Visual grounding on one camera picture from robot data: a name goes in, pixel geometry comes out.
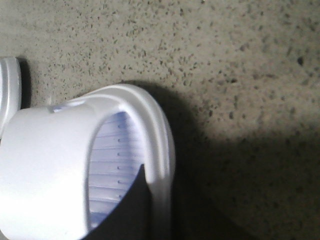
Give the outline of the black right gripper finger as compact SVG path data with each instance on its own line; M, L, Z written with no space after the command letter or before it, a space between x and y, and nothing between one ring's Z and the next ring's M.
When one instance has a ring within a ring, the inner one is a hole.
M109 198L106 193L89 199L89 232L85 240L151 239L151 193L140 165L128 189Z

